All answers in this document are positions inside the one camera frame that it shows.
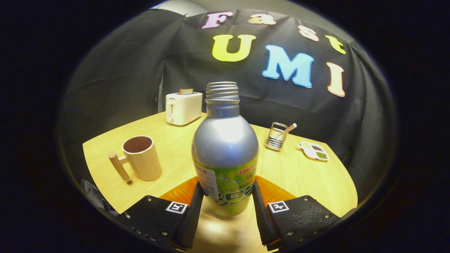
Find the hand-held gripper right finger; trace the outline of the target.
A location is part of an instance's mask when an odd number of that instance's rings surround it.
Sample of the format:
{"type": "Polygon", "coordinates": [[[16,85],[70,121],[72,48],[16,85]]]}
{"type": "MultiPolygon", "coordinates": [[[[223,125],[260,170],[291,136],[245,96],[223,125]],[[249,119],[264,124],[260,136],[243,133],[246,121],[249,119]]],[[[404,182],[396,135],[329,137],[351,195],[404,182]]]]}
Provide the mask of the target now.
{"type": "Polygon", "coordinates": [[[261,242],[268,251],[303,245],[339,219],[312,196],[296,197],[261,176],[255,177],[252,196],[261,242]]]}

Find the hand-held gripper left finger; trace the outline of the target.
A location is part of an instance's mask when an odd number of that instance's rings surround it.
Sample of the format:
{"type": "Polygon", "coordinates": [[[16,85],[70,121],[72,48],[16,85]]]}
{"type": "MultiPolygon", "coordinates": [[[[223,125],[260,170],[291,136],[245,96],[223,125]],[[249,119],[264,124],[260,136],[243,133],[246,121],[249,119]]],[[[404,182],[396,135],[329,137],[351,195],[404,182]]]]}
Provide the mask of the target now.
{"type": "Polygon", "coordinates": [[[191,249],[203,198],[195,176],[160,197],[145,195],[121,213],[118,220],[162,247],[191,249]]]}

